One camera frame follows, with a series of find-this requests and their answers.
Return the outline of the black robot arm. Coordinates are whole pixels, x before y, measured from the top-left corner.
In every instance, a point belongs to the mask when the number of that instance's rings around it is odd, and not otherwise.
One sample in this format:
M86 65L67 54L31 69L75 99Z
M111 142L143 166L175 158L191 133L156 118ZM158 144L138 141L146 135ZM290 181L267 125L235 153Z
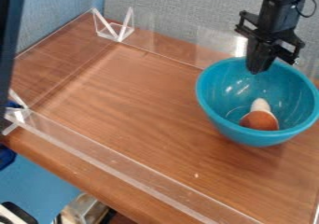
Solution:
M249 38L246 66L253 74L267 71L277 58L295 63L306 43L294 30L299 18L310 18L317 8L315 0L263 0L259 14L239 12L235 31Z

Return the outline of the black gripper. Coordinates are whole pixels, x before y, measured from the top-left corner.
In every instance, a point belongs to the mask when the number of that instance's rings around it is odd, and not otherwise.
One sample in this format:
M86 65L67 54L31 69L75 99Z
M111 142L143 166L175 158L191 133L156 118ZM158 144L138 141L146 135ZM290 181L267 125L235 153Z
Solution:
M301 49L306 46L294 30L267 33L259 29L258 15L243 10L239 12L239 17L235 31L249 38L247 69L250 72L262 73L267 71L277 58L294 65L299 58Z

